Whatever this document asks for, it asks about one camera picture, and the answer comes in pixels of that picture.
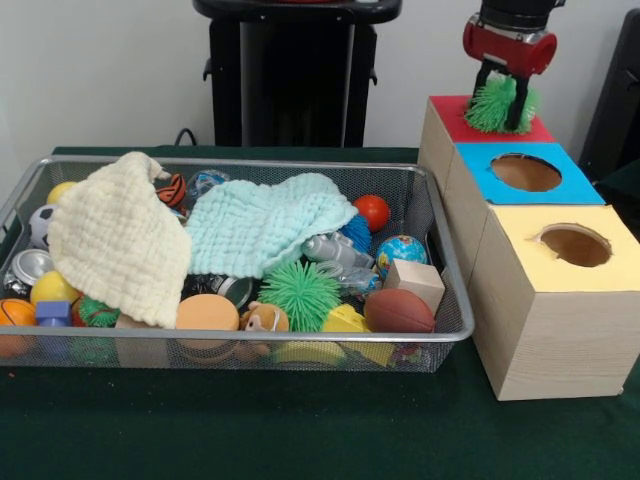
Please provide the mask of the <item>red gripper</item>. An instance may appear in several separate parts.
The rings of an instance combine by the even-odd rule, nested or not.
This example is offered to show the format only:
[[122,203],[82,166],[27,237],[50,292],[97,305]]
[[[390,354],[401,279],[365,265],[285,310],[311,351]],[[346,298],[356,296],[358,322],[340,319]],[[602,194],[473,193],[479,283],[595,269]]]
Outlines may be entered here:
[[508,77],[509,103],[505,130],[526,133],[535,117],[535,94],[529,88],[532,75],[541,75],[553,60],[558,40],[546,30],[516,32],[481,21],[478,14],[466,23],[463,48],[468,56],[480,60],[472,97],[475,98],[494,70],[493,62],[513,75]]

